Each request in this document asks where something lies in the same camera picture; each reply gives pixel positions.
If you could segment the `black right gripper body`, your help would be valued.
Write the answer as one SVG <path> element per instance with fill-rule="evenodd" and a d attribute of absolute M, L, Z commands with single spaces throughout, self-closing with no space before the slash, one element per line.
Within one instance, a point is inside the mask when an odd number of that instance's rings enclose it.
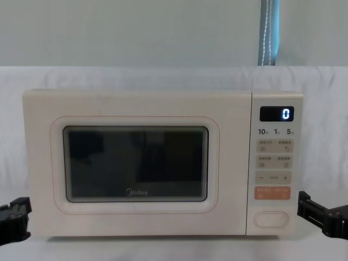
<path fill-rule="evenodd" d="M 322 233 L 330 238 L 347 240 L 347 205 L 325 209 Z"/>

